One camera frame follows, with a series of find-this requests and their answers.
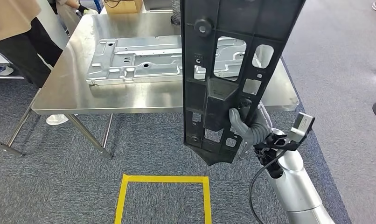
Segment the white shoe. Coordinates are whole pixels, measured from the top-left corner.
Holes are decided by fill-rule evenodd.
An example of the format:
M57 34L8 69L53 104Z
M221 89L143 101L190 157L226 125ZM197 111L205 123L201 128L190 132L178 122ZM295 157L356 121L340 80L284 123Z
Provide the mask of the white shoe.
M47 118L47 124L52 125L52 126L61 125L67 121L69 121L69 119L63 114L54 114Z
M14 69L9 66L0 65L0 76L7 76L11 74L13 71Z

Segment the cardboard box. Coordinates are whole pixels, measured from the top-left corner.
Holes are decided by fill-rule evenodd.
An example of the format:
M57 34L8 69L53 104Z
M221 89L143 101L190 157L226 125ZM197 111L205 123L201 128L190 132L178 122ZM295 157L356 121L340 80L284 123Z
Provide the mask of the cardboard box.
M107 14L140 13L143 0L103 0Z

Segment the rectangular hole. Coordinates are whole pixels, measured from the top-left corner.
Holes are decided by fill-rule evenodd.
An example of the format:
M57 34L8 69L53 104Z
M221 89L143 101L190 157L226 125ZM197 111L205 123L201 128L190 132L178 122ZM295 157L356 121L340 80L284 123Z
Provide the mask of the rectangular hole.
M229 146L229 147L235 147L235 145L236 145L236 140L229 138L229 139L226 140L226 143L225 143L225 144L226 144L227 146Z
M246 52L246 42L221 36L217 41L214 75L236 81Z
M257 92L260 86L261 86L261 81L248 78L246 79L246 82L244 83L243 92L252 94L252 95L257 95Z
M218 132L213 132L209 129L206 129L206 131L204 133L204 138L206 138L208 140L215 141L215 142L220 142L221 137L223 135L223 131L224 131L224 129L221 129Z
M252 58L252 65L260 69L266 69L271 62L274 49L273 47L261 44L255 50L254 57Z
M194 79L199 80L199 81L204 81L205 78L206 78L206 68L200 65L195 65Z
M192 121L193 122L200 122L202 119L202 115L199 113L192 112Z

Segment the screw hole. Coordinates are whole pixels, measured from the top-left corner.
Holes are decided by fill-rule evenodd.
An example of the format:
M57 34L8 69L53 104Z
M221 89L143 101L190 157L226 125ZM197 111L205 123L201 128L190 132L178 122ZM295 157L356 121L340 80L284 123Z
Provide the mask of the screw hole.
M206 28L205 28L204 26L200 26L200 27L199 27L199 31L200 31L201 33L204 33L204 32L206 32Z

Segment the black pants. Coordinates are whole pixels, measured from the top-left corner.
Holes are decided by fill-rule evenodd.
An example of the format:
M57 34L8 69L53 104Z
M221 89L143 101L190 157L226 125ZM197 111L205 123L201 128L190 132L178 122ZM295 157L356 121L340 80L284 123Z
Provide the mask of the black pants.
M0 41L0 53L3 54L21 73L42 88L51 70L44 61L54 66L62 50L51 40L44 27L34 18L31 29L23 34L9 37Z

